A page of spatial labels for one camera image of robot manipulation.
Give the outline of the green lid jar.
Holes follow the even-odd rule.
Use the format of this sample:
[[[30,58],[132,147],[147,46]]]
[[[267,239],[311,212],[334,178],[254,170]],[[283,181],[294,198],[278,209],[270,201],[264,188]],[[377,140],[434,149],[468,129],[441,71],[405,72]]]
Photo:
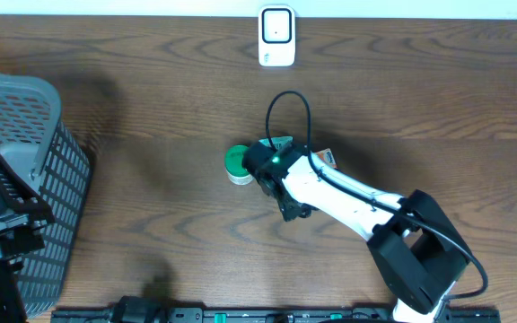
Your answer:
[[[235,185],[248,185],[253,180],[250,173],[242,166],[244,154],[249,149],[245,145],[234,145],[230,147],[224,156],[224,167],[228,179]]]

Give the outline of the teal wet wipes pack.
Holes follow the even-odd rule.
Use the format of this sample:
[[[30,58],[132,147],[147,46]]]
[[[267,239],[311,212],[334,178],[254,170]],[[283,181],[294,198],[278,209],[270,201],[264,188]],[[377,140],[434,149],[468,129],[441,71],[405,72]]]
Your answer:
[[[281,149],[286,144],[289,144],[293,141],[293,138],[291,136],[278,136],[278,137],[271,137],[263,138],[258,140],[261,144],[265,145],[266,147],[273,148],[275,151]]]

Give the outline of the orange Kleenex tissue pack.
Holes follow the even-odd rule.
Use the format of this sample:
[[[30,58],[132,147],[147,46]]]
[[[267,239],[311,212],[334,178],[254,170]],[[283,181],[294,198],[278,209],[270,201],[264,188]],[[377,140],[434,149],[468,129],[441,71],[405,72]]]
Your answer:
[[[336,159],[329,148],[318,151],[315,153],[315,155],[316,157],[313,158],[313,162],[318,168],[320,168],[322,165],[332,169],[337,168]]]

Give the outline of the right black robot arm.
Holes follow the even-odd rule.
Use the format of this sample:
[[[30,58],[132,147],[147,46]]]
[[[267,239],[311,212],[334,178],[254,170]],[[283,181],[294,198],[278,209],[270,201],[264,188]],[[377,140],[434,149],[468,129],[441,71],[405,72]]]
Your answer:
[[[257,142],[242,166],[277,201],[285,221],[320,210],[364,239],[397,298],[394,320],[433,322],[441,314],[471,251],[430,195],[371,188],[294,143],[275,150]]]

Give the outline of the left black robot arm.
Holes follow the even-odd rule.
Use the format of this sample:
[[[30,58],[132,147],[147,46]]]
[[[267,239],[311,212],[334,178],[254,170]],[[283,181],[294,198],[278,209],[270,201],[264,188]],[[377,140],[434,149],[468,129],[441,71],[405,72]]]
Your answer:
[[[0,154],[0,322],[25,322],[15,273],[22,256],[43,249],[39,231],[55,221],[51,207]]]

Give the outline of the white barcode scanner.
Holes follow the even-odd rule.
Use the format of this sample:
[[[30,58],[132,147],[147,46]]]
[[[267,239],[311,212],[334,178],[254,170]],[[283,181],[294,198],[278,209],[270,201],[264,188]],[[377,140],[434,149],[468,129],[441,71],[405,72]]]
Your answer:
[[[296,23],[294,10],[285,4],[263,6],[258,14],[258,61],[266,67],[294,63]]]

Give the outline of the grey plastic mesh basket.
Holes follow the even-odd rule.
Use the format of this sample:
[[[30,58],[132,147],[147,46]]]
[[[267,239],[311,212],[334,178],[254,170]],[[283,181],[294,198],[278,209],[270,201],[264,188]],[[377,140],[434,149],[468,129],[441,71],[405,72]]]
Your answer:
[[[89,158],[61,118],[57,90],[30,76],[0,74],[0,154],[52,208],[45,247],[22,256],[17,287],[27,319],[58,301],[92,177]]]

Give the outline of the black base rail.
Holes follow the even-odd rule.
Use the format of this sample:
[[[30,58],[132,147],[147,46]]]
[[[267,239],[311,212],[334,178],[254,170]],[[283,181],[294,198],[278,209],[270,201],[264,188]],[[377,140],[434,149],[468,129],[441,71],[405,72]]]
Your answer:
[[[317,323],[317,322],[391,322],[384,308],[354,308],[351,310],[202,310],[200,308],[171,308],[168,323]],[[140,322],[133,315],[116,315],[114,310],[55,310],[52,323]],[[500,323],[498,310],[445,309],[437,319],[440,323]]]

